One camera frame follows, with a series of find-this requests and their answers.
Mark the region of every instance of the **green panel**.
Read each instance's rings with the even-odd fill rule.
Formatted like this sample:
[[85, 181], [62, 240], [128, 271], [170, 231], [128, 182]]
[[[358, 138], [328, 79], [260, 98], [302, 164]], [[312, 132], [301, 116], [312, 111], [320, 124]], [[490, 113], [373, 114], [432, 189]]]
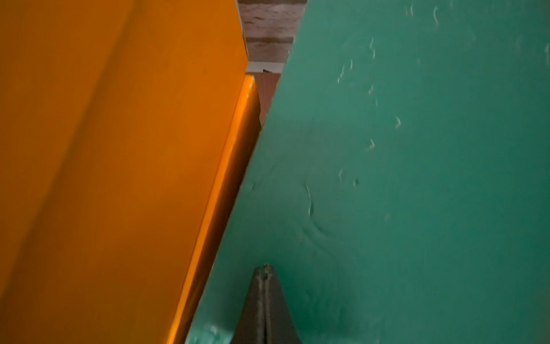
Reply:
[[547, 341], [549, 19], [310, 0], [188, 342], [230, 340], [264, 263], [304, 344]]

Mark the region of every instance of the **teal painted surface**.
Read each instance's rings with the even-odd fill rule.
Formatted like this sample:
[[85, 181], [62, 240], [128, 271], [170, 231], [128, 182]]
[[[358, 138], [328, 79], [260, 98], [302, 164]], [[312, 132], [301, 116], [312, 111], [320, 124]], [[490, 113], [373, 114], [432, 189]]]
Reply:
[[264, 263], [304, 344], [547, 341], [549, 20], [310, 0], [187, 342], [230, 340]]

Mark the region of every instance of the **wooden surface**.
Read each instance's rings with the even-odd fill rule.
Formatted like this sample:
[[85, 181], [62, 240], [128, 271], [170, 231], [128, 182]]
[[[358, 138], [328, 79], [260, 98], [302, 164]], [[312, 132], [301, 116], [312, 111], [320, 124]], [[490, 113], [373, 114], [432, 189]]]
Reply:
[[239, 0], [240, 4], [305, 4], [307, 0]]
[[240, 2], [249, 61], [285, 62], [304, 9], [305, 2]]
[[258, 89], [258, 95], [260, 97], [260, 123], [266, 120], [267, 112], [271, 106], [277, 83], [281, 77], [278, 73], [251, 73], [256, 80], [256, 87]]

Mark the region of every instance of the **glossy orange edge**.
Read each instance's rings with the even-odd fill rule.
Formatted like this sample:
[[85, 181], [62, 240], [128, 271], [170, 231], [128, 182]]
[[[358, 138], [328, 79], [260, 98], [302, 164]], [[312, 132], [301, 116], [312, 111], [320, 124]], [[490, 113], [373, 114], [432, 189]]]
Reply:
[[[252, 102], [257, 102], [257, 106], [251, 106]], [[257, 95], [256, 83], [252, 75], [246, 75], [241, 87], [235, 113], [233, 114], [233, 120], [229, 128], [227, 141], [225, 142], [225, 146], [223, 148], [222, 157], [214, 179], [214, 184], [206, 205], [205, 214], [202, 218], [195, 248], [191, 256], [191, 263], [189, 264], [189, 268], [185, 276], [183, 289], [181, 291], [178, 306], [172, 321], [172, 326], [170, 327], [170, 332], [168, 334], [167, 344], [174, 344], [174, 340], [178, 334], [178, 329], [182, 321], [182, 314], [189, 299], [191, 286], [196, 277], [195, 273], [197, 272], [197, 266], [199, 265], [201, 254], [205, 249], [206, 238], [209, 231], [215, 229], [212, 228], [212, 220], [215, 216], [215, 211], [217, 210], [216, 207], [218, 206], [218, 201], [220, 201], [220, 196], [223, 193], [223, 187], [226, 186], [224, 185], [224, 181], [226, 180], [228, 174], [233, 173], [232, 170], [234, 168], [231, 166], [232, 157], [235, 154], [245, 154], [244, 152], [239, 151], [239, 149], [234, 150], [234, 148], [238, 145], [240, 135], [258, 135], [258, 132], [243, 133], [242, 128], [254, 128], [254, 126], [247, 125], [247, 121], [256, 120], [259, 123], [259, 114], [259, 97]]]

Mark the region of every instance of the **orange panel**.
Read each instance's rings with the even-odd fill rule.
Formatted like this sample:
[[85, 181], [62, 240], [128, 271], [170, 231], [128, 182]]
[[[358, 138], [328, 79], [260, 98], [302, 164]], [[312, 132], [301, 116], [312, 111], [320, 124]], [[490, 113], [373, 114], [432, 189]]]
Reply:
[[256, 91], [254, 77], [247, 75], [239, 95], [239, 102], [206, 206], [167, 344], [179, 343], [191, 326], [193, 314], [199, 305], [202, 290], [260, 133], [259, 114], [260, 98]]
[[0, 296], [132, 5], [0, 2]]
[[245, 68], [233, 1], [136, 2], [20, 253], [1, 343], [167, 340]]

